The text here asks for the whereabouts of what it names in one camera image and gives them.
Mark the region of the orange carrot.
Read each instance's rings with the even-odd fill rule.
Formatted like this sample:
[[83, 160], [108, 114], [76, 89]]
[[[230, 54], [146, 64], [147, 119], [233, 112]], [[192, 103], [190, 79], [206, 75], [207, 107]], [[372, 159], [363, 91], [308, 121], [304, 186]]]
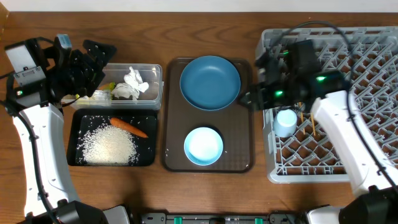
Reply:
[[129, 132], [131, 134], [134, 134], [134, 135], [139, 136], [141, 138], [148, 138], [148, 135], [145, 132], [141, 131], [140, 129], [130, 125], [129, 123], [127, 123], [127, 122], [125, 122], [125, 121], [123, 121], [121, 119], [111, 118], [109, 120], [109, 122], [111, 123], [111, 125], [113, 125], [113, 126], [115, 126], [117, 128], [123, 129], [123, 130], [125, 130], [125, 131], [127, 131], [127, 132]]

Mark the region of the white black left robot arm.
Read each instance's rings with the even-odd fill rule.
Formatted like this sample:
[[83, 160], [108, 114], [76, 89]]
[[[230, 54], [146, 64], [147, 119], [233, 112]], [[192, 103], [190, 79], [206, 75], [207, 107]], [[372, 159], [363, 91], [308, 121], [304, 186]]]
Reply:
[[101, 210], [82, 203], [70, 176], [63, 143], [67, 95], [91, 96], [116, 53], [113, 45], [85, 40], [72, 48], [59, 34], [42, 48], [41, 37], [5, 47], [13, 71], [6, 75], [1, 102], [22, 145], [27, 195], [26, 223], [129, 223], [126, 207]]

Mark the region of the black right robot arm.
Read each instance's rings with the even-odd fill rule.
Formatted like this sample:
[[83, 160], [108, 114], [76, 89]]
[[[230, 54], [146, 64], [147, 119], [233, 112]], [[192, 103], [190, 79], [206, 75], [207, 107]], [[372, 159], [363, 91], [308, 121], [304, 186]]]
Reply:
[[254, 110], [303, 102], [339, 155], [355, 199], [343, 208], [325, 206], [308, 211], [307, 223], [397, 223], [397, 168], [382, 152], [349, 92], [339, 70], [322, 71], [313, 56], [304, 60], [289, 51], [289, 75], [280, 76], [268, 53], [255, 62], [267, 80], [250, 86], [240, 102]]

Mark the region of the white paper napkin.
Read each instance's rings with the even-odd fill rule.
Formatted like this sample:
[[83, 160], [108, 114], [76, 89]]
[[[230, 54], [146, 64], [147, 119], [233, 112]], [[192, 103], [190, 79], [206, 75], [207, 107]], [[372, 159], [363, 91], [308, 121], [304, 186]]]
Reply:
[[115, 98], [127, 98], [132, 97], [133, 100], [139, 98], [139, 91], [127, 83], [118, 83], [111, 94]]

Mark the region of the light blue plastic cup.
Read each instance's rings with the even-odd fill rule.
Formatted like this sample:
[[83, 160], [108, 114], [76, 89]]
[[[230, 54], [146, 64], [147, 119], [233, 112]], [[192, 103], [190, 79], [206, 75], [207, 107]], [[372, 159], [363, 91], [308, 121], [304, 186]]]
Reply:
[[273, 123], [276, 136], [288, 138], [294, 135], [297, 127], [297, 115], [295, 111], [287, 109], [279, 111]]

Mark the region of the light blue bowl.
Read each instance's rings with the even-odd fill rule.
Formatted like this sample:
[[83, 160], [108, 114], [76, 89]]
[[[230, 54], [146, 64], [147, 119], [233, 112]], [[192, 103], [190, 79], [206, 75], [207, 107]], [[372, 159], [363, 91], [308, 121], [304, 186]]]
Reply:
[[223, 153], [221, 134], [212, 128], [199, 127], [191, 130], [183, 143], [188, 160], [198, 166], [214, 164]]

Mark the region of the wooden chopstick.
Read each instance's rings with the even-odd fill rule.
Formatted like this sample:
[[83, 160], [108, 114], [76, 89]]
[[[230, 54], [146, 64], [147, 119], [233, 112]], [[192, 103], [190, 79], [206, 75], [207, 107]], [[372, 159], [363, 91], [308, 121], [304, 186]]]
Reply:
[[312, 124], [312, 130], [313, 130], [313, 135], [316, 136], [316, 129], [315, 129], [315, 120], [314, 120], [314, 115], [313, 113], [310, 113], [310, 120], [311, 120], [311, 124]]
[[[300, 119], [301, 119], [301, 122], [302, 122], [302, 124], [303, 124], [303, 122], [304, 122], [304, 115], [303, 115], [303, 112], [302, 112], [302, 102], [299, 102], [299, 103], [298, 103], [298, 106], [299, 106], [299, 110], [300, 110]], [[303, 128], [302, 132], [303, 132], [304, 135], [306, 134], [305, 128]]]

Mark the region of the dark blue plate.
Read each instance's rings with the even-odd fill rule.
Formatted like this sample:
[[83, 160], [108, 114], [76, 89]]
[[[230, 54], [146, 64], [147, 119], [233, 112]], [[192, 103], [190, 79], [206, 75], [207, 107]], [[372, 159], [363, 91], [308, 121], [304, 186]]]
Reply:
[[241, 78], [225, 58], [202, 56], [193, 59], [180, 76], [180, 91], [194, 107], [216, 111], [229, 106], [238, 96]]

